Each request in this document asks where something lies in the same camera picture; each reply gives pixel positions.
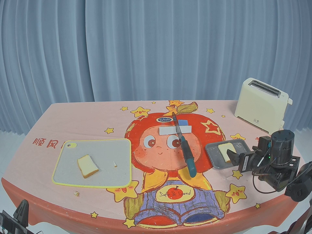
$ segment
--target toaster slot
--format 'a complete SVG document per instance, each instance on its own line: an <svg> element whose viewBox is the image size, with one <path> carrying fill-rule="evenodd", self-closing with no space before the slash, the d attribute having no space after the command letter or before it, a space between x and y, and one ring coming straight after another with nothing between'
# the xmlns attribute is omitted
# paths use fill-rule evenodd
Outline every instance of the toaster slot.
<svg viewBox="0 0 312 234"><path fill-rule="evenodd" d="M271 86L268 86L266 84L263 84L257 80L253 80L251 83L249 83L249 86L260 89L260 90L267 92L268 94L273 95L273 96L278 97L278 98L280 96L279 90L277 90L276 88L273 88Z"/></svg>

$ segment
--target knife handle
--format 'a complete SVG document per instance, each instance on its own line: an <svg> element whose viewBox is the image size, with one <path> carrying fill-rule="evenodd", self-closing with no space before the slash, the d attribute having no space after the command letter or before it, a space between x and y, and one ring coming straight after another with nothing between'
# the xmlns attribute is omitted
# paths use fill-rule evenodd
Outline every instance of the knife handle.
<svg viewBox="0 0 312 234"><path fill-rule="evenodd" d="M185 140L184 136L182 136L182 141L181 141L181 148L183 151L183 156L184 156L184 160L185 162L189 159L189 158L194 158L191 148L188 144L188 141Z"/></svg>
<svg viewBox="0 0 312 234"><path fill-rule="evenodd" d="M196 170L196 166L194 162L194 156L192 154L191 148L187 140L185 140L183 136L182 136L181 148L182 148L185 163L188 166L189 174L191 177L195 177L197 174L197 170Z"/></svg>

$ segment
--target table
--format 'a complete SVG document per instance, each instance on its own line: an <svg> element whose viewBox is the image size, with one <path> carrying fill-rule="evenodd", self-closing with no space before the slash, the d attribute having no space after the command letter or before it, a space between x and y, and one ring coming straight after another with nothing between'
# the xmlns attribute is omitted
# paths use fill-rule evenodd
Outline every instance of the table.
<svg viewBox="0 0 312 234"><path fill-rule="evenodd" d="M259 225L277 227L297 203L284 192L256 192L250 172L215 169L205 153L207 143L242 138L251 149L258 137L267 135L236 118L236 104L233 100L53 104L17 150L2 185L16 206L22 199L29 202L31 225L44 221L81 234L228 234ZM192 133L185 137L196 160L194 179L188 176L175 138L166 142L157 134L160 125L173 125L172 112L192 125ZM128 138L132 144L130 186L112 190L52 182L64 142L116 138ZM296 147L293 154L301 156ZM258 179L255 183L262 191L272 190Z"/></svg>

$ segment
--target cartoon girl face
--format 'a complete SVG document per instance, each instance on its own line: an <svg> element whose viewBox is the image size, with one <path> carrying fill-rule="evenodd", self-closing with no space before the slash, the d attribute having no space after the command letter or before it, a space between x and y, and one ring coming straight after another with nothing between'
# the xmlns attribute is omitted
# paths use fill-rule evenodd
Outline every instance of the cartoon girl face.
<svg viewBox="0 0 312 234"><path fill-rule="evenodd" d="M184 137L196 162L201 154L199 140L193 133L184 134ZM177 135L159 135L159 126L143 132L134 156L143 166L158 170L178 170L186 166Z"/></svg>

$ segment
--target white floor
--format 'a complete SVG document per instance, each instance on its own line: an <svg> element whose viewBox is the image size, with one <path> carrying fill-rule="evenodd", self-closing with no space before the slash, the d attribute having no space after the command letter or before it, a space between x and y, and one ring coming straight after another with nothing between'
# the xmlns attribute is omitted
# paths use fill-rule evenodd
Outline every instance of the white floor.
<svg viewBox="0 0 312 234"><path fill-rule="evenodd" d="M312 131L310 129L303 129L302 131L295 131L295 145L302 154L302 157L306 162L312 160ZM12 157L14 156L19 145L24 140L25 135L17 135L13 133L3 133L0 132L0 177L4 174L6 168L8 167ZM289 226L295 222L310 206L309 201L312 198L310 196L300 202L289 217L281 224L278 228L272 226L259 226L249 229L241 233L245 234L267 234L271 231L283 232L287 231ZM11 216L16 210L14 204L6 194L5 190L0 183L0 212L5 210ZM33 233L43 231L44 234L68 234L68 232L63 229L49 224L49 223L39 223L35 226L29 226L29 230Z"/></svg>

